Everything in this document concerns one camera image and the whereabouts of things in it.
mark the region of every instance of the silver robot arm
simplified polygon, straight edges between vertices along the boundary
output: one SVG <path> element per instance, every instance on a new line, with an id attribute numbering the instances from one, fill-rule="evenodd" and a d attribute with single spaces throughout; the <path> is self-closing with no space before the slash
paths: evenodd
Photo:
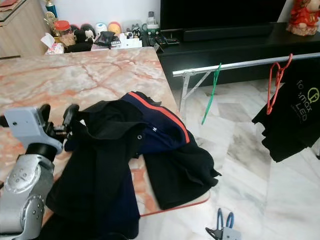
<path id="1" fill-rule="evenodd" d="M 47 195 L 54 183 L 54 164 L 70 132 L 72 117 L 79 106 L 72 104 L 64 113 L 63 124 L 48 122 L 50 106 L 9 109 L 0 124 L 9 127 L 23 143 L 20 155 L 7 176 L 0 197 L 0 240 L 29 240 L 39 236 Z"/>

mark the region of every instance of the metal rod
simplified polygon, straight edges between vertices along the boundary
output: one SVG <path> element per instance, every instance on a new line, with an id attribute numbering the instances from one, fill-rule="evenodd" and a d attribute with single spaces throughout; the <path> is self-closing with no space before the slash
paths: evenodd
<path id="1" fill-rule="evenodd" d="M 319 58 L 319 57 L 320 57 L 320 52 L 315 52 L 315 53 L 308 53 L 308 54 L 293 55 L 292 60 L 312 59 L 312 58 Z M 288 61 L 288 59 L 289 59 L 289 56 L 281 56 L 281 57 L 272 57 L 272 58 L 253 60 L 253 61 L 242 61 L 242 62 L 223 64 L 221 65 L 220 71 L 253 67 L 253 66 L 259 66 L 259 65 L 265 65 L 265 64 L 273 64 L 275 62 L 286 62 Z M 185 69 L 185 70 L 174 71 L 172 74 L 174 77 L 185 76 L 185 75 L 192 76 L 195 74 L 214 72 L 215 70 L 218 69 L 218 67 L 219 65 Z"/>

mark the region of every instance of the clothing pile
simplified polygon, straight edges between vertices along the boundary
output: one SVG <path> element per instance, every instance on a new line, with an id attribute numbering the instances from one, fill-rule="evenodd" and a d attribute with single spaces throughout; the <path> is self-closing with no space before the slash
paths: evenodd
<path id="1" fill-rule="evenodd" d="M 133 239 L 139 210 L 128 162 L 144 155 L 161 209 L 187 203 L 218 183 L 211 155 L 182 121 L 141 92 L 100 101 L 72 121 L 73 151 L 46 205 L 54 215 L 39 239 Z"/>
<path id="2" fill-rule="evenodd" d="M 320 137 L 320 61 L 295 61 L 283 75 L 270 115 L 267 106 L 252 120 L 262 123 L 265 139 L 274 161 L 280 162 L 312 145 Z"/>

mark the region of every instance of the metal rack leg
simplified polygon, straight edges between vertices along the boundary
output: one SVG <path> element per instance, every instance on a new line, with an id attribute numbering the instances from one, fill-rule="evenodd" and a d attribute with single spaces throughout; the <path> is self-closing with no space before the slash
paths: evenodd
<path id="1" fill-rule="evenodd" d="M 187 99 L 199 86 L 202 84 L 202 82 L 209 76 L 211 71 L 208 71 L 203 77 L 197 82 L 197 84 L 187 93 L 187 95 L 184 97 Z"/>
<path id="2" fill-rule="evenodd" d="M 190 75 L 183 76 L 183 87 L 182 87 L 180 109 L 179 109 L 180 113 L 182 113 L 185 110 L 186 95 L 187 95 L 189 80 L 190 80 Z"/>

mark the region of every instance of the television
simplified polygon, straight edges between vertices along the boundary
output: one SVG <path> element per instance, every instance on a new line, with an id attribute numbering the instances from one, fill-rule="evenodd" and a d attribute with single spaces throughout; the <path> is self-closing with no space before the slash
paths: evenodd
<path id="1" fill-rule="evenodd" d="M 161 0 L 161 30 L 274 23 L 286 0 Z"/>

